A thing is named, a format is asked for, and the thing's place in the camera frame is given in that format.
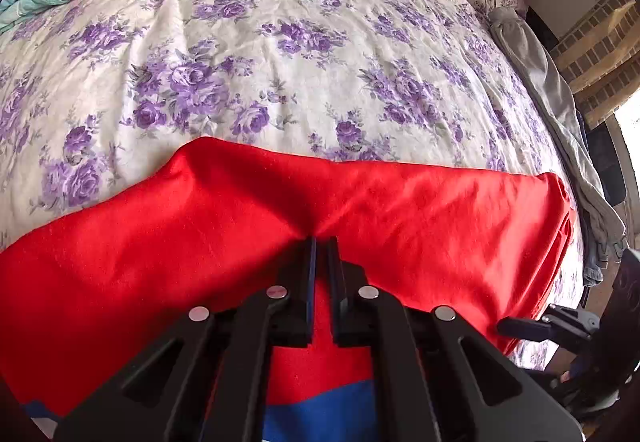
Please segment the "purple floral bed sheet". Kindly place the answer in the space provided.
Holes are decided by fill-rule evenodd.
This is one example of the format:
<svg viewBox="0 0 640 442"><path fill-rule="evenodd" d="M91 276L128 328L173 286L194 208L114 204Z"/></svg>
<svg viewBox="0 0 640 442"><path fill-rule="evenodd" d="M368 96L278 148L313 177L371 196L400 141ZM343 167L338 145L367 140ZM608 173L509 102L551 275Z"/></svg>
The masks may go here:
<svg viewBox="0 0 640 442"><path fill-rule="evenodd" d="M282 153L562 172L489 32L522 0L72 0L1 32L1 243L214 136Z"/></svg>

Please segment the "red blue white pants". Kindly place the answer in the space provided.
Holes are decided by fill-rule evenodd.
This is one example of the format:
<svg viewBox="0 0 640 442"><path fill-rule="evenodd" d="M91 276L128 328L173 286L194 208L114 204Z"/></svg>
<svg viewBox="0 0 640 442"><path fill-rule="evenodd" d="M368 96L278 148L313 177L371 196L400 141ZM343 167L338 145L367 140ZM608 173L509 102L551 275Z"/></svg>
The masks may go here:
<svg viewBox="0 0 640 442"><path fill-rule="evenodd" d="M1 256L1 436L63 418L189 314L240 306L317 242L308 347L272 351L259 441L382 441L366 347L332 335L326 245L404 306L451 306L506 358L507 316L544 307L574 228L558 176L328 162L215 139Z"/></svg>

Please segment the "grey garment on bed edge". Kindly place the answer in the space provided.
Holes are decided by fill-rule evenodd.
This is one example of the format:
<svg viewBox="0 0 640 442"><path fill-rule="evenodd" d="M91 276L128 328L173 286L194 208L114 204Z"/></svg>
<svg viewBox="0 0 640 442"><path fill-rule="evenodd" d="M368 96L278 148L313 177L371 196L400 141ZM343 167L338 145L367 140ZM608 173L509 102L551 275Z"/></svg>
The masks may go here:
<svg viewBox="0 0 640 442"><path fill-rule="evenodd" d="M605 198L582 133L573 93L549 51L518 12L498 8L491 11L489 19L492 38L521 78L570 177L585 225L582 284L598 286L603 282L608 262L618 260L628 246L626 226Z"/></svg>

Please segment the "brick pattern wall panel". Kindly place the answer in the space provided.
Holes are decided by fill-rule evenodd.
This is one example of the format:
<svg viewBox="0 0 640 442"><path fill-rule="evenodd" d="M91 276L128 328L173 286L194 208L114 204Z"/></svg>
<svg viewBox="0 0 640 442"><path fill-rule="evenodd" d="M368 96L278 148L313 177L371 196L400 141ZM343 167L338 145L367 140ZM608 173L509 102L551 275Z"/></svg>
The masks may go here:
<svg viewBox="0 0 640 442"><path fill-rule="evenodd" d="M588 128L639 90L639 41L639 1L599 0L551 50Z"/></svg>

